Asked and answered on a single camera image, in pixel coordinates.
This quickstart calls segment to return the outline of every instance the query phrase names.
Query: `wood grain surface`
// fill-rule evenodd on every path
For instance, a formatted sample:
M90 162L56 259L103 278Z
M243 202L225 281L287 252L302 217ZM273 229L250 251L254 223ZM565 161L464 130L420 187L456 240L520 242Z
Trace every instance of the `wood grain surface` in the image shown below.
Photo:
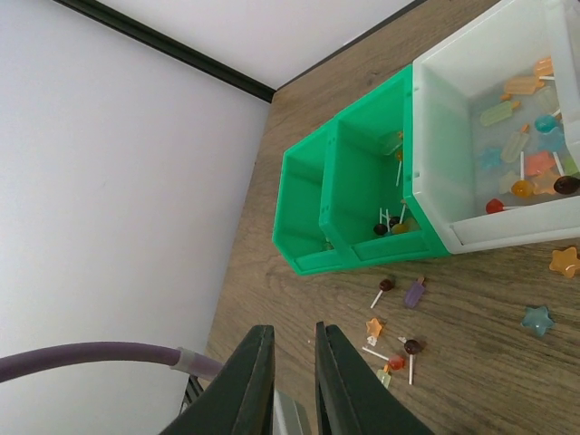
M415 385L401 371L390 390L436 433L580 433L580 277L548 270L551 251L578 240L308 277L271 241L283 152L495 3L428 0L275 95L208 355L225 361L252 325L272 324L276 387L306 407L313 433L314 324L338 324L361 347L374 316L386 322L378 352L400 353L400 335L426 343ZM406 309L419 275L427 292ZM397 286L371 310L385 276ZM556 322L543 338L520 326L527 305L547 305Z

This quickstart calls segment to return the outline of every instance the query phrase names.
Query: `orange candy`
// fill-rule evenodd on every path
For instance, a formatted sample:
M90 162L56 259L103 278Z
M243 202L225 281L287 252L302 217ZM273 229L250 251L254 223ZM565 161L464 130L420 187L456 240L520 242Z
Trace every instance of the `orange candy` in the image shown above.
M534 193L534 185L526 179L521 179L511 187L511 193L520 198L531 197Z

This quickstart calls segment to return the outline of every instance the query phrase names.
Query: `plastic candy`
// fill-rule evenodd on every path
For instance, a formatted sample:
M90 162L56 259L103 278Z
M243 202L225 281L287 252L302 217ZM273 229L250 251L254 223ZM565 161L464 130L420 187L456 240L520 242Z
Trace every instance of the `plastic candy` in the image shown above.
M572 159L572 156L568 156L562 159L562 165L564 166L564 175L574 175L579 172L576 162Z
M558 120L552 115L540 115L534 121L534 126L540 133L548 133L558 125L560 125Z
M405 224L397 224L392 228L392 233L395 235L408 233L408 232L409 232L409 227L407 227Z
M499 199L493 198L486 205L486 213L491 215L493 213L499 213L500 211L512 210L515 208L519 208L519 207L515 207L515 206L514 207L506 207L506 206L504 206L504 203L501 202Z
M514 131L509 136L506 146L501 151L501 159L506 163L513 163L519 157L519 153L526 147L529 142L529 125L526 124L520 131Z
M394 372L405 368L405 359L400 355L389 358L389 368Z
M576 248L572 246L564 251L552 251L552 263L549 268L554 272L560 272L566 278L573 278L576 269L580 269Z
M572 195L580 189L580 179L564 175L554 183L554 190L560 195Z
M504 193L511 192L511 187L519 181L519 176L511 170L506 175L499 179L499 193L503 195Z
M405 295L404 303L409 308L414 308L417 305L417 303L419 302L419 300L421 299L421 296L423 295L423 293L425 293L425 286L423 285L424 281L425 281L425 278L423 276L420 276L417 279L417 281L415 281L412 284L411 288L409 290L407 290L407 294Z
M553 168L556 161L547 151L540 151L537 154L526 157L526 175L532 177L546 172Z
M385 370L377 370L377 378L379 378L379 382L384 385L384 388L387 390L389 389L389 384L391 383L391 376Z
M514 114L514 110L521 105L520 101L504 101L487 109L479 117L481 125L484 127L489 127L497 122L506 120Z
M564 132L562 127L557 126L548 133L540 133L540 145L537 147L540 151L557 152L565 145Z
M382 155L388 156L402 145L402 131L391 131L379 138Z
M479 155L479 165L485 170L494 169L502 164L500 156L500 148L485 148Z
M377 224L374 226L372 231L374 231L374 234L377 236L384 236L389 232L389 228L384 224Z
M394 287L395 284L390 279L383 279L379 283L379 293L374 298L374 301L372 301L371 308L374 308L374 306L377 305L377 302L379 302L379 298L382 296L384 292L388 292L389 290L392 290Z
M540 75L551 75L554 73L554 66L552 65L552 58L545 57L540 59L534 65L534 75L539 77Z
M547 330L554 325L555 323L550 319L550 313L545 305L539 308L526 307L526 316L522 320L522 326L530 328L538 337L543 337Z
M371 337L379 338L381 335L382 325L379 319L373 317L370 322L366 323L366 332L371 335Z
M526 179L521 179L511 187L511 193L520 198L531 197L534 194L534 185Z
M407 340L404 344L405 352L409 354L409 385L413 385L415 355L423 349L417 340Z
M536 91L536 89L540 89L543 86L544 82L534 76L514 77L504 84L504 93L511 93L512 95L531 95Z
M395 225L401 222L401 218L398 216L393 216L389 219L389 227L393 228Z
M555 195L556 191L554 189L554 183L559 179L559 177L560 176L552 172L551 169L537 177L533 177L532 184L534 185L534 195L541 195L542 193Z
M552 86L546 86L540 89L533 98L543 113L551 115L560 108L556 90Z

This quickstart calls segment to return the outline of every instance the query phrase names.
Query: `popsicle-shaped candy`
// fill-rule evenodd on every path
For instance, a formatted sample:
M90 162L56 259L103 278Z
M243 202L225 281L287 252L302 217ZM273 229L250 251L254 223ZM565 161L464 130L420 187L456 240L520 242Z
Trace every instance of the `popsicle-shaped candy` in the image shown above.
M540 89L533 98L543 113L551 115L560 108L556 90L552 86L546 86Z
M537 77L514 77L504 84L504 93L512 95L531 95L544 86L544 82Z
M488 127L497 122L506 120L514 114L514 110L521 105L520 101L504 101L487 109L479 117L481 125Z
M425 286L423 285L423 281L425 281L425 278L420 276L419 279L413 283L411 288L407 290L404 302L405 305L407 305L409 308L414 308L415 305L417 305L419 302L419 299L421 299L423 293L425 293Z
M539 77L540 75L551 75L554 73L554 65L552 65L552 58L545 57L540 59L534 65L534 75Z
M506 146L501 151L501 159L506 163L513 163L519 157L519 153L529 142L529 124L526 124L520 131L514 131L507 140Z

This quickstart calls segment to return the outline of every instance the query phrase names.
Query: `white wall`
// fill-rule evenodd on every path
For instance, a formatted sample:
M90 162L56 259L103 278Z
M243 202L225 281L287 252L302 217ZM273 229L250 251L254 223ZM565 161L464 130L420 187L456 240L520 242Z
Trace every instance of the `white wall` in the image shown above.
M100 0L275 89L411 0Z
M0 356L203 351L269 106L48 0L3 0L0 29ZM0 384L0 433L157 433L186 379L37 373Z

